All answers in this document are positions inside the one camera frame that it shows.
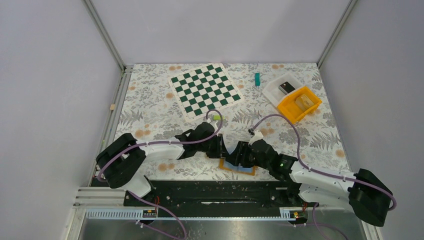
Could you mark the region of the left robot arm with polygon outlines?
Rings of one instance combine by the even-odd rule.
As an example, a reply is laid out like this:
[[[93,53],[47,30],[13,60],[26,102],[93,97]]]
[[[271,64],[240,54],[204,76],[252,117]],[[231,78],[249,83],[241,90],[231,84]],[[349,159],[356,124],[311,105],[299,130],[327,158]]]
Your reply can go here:
[[[139,169],[143,162],[181,160],[198,152],[206,153],[218,139],[222,124],[204,121],[195,129],[166,140],[139,143],[131,133],[125,133],[95,158],[99,180],[111,189],[122,188],[135,195],[144,206],[155,200],[153,185]]]

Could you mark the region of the orange leather card holder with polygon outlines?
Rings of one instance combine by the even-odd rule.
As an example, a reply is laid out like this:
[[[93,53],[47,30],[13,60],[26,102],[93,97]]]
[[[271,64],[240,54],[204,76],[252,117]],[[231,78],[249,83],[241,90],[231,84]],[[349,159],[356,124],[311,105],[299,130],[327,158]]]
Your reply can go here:
[[[257,169],[256,166],[253,166],[253,167],[242,167],[241,165],[234,166],[234,165],[230,164],[229,162],[225,161],[225,159],[223,159],[223,158],[221,158],[219,160],[218,167],[221,170],[234,172],[234,173],[238,173],[238,174],[249,175],[249,176],[254,176],[255,173],[256,173],[256,169]]]

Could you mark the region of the gold cards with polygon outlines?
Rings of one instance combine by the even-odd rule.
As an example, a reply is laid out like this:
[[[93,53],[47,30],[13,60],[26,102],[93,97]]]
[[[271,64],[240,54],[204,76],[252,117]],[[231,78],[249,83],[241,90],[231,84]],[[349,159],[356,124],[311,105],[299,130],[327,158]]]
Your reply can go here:
[[[302,110],[307,111],[312,108],[315,104],[309,97],[305,94],[300,95],[295,99],[295,104]]]

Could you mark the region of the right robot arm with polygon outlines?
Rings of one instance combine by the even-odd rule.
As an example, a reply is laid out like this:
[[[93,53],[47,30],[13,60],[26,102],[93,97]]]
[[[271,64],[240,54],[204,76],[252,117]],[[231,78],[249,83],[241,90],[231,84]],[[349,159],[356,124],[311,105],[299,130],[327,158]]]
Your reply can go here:
[[[278,153],[263,139],[239,141],[232,152],[221,156],[235,167],[259,167],[286,185],[284,200],[293,206],[324,204],[353,212],[360,220],[382,227],[396,207],[393,193],[369,170],[326,171],[301,163],[294,156]]]

